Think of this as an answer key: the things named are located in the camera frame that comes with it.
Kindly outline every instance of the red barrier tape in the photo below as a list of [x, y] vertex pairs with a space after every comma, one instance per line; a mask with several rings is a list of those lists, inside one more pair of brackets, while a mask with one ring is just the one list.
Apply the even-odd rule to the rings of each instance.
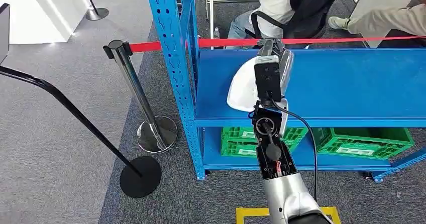
[[[314, 43], [339, 43], [362, 41], [389, 41], [426, 38], [426, 36], [414, 37], [370, 37], [370, 38], [332, 38], [332, 39], [282, 39], [284, 44], [314, 44]], [[199, 47], [228, 47], [228, 46], [255, 46], [258, 39], [199, 39]], [[145, 42], [130, 44], [132, 52], [161, 51], [160, 42]]]

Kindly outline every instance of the stanchion base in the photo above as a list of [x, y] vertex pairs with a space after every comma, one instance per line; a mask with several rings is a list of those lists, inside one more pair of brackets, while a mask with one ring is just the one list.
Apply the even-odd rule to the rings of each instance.
[[88, 19], [89, 21], [97, 21], [107, 17], [110, 13], [108, 9], [105, 8], [97, 8], [97, 12], [99, 13], [99, 15], [96, 14], [94, 9], [87, 10], [86, 19]]
[[164, 137], [165, 149], [160, 149], [157, 139], [151, 130], [148, 122], [144, 121], [138, 128], [137, 140], [139, 147], [151, 154], [160, 154], [168, 151], [176, 143], [177, 139], [177, 126], [175, 122], [165, 116], [155, 116], [155, 122], [158, 126], [158, 131]]
[[161, 181], [161, 166], [150, 156], [138, 157], [131, 163], [142, 174], [140, 178], [129, 166], [124, 167], [120, 176], [120, 187], [126, 196], [141, 198], [151, 194]]

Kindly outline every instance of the green plastic crate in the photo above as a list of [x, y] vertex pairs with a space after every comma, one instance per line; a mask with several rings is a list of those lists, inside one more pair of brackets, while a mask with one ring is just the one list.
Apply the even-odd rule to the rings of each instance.
[[[307, 133], [307, 128], [287, 128], [281, 138], [290, 151], [294, 150]], [[221, 155], [256, 157], [257, 140], [251, 127], [222, 128]]]
[[314, 128], [318, 153], [387, 159], [414, 145], [407, 128]]

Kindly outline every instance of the plastic bottle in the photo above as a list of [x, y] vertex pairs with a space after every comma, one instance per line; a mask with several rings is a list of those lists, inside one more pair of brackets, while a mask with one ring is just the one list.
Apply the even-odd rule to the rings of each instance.
[[219, 33], [219, 27], [215, 27], [215, 31], [213, 32], [213, 38], [219, 39], [220, 37], [221, 37], [221, 35]]
[[[220, 39], [221, 34], [219, 33], [219, 27], [215, 27], [215, 31], [213, 32], [213, 39]], [[223, 49], [223, 47], [213, 47], [213, 49]]]

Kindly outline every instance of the blue shelf board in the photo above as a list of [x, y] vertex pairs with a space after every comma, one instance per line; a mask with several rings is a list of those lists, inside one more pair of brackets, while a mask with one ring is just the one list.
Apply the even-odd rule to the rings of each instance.
[[[229, 86], [256, 50], [200, 50], [196, 124], [250, 126]], [[286, 97], [313, 127], [426, 127], [426, 49], [302, 49]], [[301, 123], [289, 118], [289, 127]]]
[[[313, 146], [306, 136], [292, 152], [298, 170], [313, 170]], [[221, 155], [221, 128], [208, 127], [204, 133], [203, 166], [209, 170], [259, 170], [257, 158]], [[318, 170], [387, 171], [388, 160], [318, 154]]]

